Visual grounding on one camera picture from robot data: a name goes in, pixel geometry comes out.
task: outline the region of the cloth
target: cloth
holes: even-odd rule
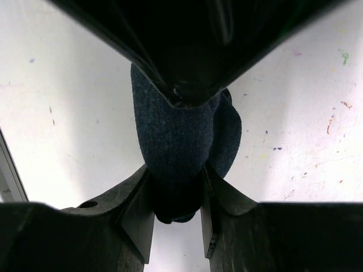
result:
[[[227,89],[201,107],[175,109],[135,65],[131,80],[153,210],[166,224],[189,221],[201,207],[203,165],[225,177],[233,164],[242,134],[239,114]]]

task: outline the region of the black plastic piece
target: black plastic piece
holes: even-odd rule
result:
[[[211,272],[363,271],[363,204],[256,203],[211,167],[205,177]]]
[[[148,176],[144,166],[78,208],[0,205],[0,271],[143,271],[154,227]]]
[[[174,107],[206,103],[347,0],[50,0],[134,62]]]

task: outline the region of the small hole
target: small hole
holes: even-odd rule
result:
[[[97,204],[96,201],[86,201],[85,203],[82,203],[79,208],[91,208],[97,206]]]

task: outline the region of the white surface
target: white surface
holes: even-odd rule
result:
[[[362,9],[335,11],[230,86],[243,137],[226,180],[241,192],[363,200]],[[78,206],[134,173],[143,160],[129,62],[40,0],[1,0],[0,24],[0,125],[30,200]],[[209,271],[199,215],[155,223],[145,271]]]

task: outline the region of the dark blue fabric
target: dark blue fabric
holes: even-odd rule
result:
[[[135,65],[131,80],[154,212],[163,223],[189,221],[201,206],[203,165],[225,177],[233,164],[242,133],[239,115],[228,90],[201,107],[175,109]]]

